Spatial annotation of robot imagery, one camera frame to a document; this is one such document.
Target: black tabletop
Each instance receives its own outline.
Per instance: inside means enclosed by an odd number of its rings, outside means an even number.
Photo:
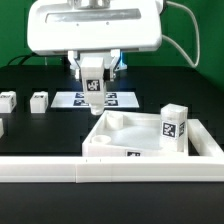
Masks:
[[[159,114],[168,103],[189,108],[224,149],[224,93],[183,67],[129,67],[108,91],[136,93],[140,108]],[[81,156],[81,144],[99,117],[89,109],[31,114],[34,92],[82,91],[62,66],[0,69],[0,92],[15,91],[17,106],[0,114],[0,155]],[[223,183],[0,184],[0,223],[224,223]]]

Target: white block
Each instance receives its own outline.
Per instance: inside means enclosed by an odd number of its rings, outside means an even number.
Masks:
[[[0,138],[2,137],[3,134],[4,134],[3,121],[2,119],[0,119]]]
[[[2,92],[0,94],[0,113],[11,113],[16,104],[15,92]]]
[[[168,104],[161,109],[160,147],[169,150],[184,151],[184,133],[186,132],[188,108]]]
[[[48,106],[48,93],[35,92],[30,99],[31,113],[45,113]]]

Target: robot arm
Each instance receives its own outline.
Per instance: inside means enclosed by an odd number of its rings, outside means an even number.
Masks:
[[[113,81],[121,52],[159,48],[162,10],[163,0],[38,0],[29,14],[28,45],[40,55],[68,55],[85,101],[98,115],[105,70]]]

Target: white box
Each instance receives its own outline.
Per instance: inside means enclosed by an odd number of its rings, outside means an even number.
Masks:
[[[30,99],[31,113],[45,113],[48,106],[48,93],[35,92]]]
[[[82,146],[83,156],[106,157],[187,157],[188,138],[184,134],[184,151],[162,149],[160,115],[105,111]]]
[[[2,119],[0,119],[0,138],[2,137],[3,134],[4,134],[3,121]]]
[[[0,113],[11,113],[17,104],[16,93],[13,91],[0,94]]]
[[[168,104],[161,109],[161,148],[184,151],[184,134],[187,126],[188,108]]]

